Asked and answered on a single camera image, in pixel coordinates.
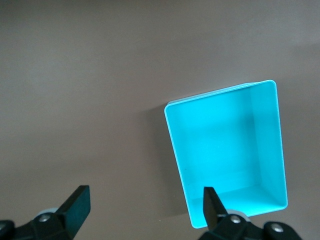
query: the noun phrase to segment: tabletop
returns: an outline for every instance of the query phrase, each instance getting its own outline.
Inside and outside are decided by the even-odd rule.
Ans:
[[[89,185],[76,240],[187,239],[164,108],[277,83],[288,207],[251,217],[319,236],[320,2],[2,1],[0,212],[22,225]]]

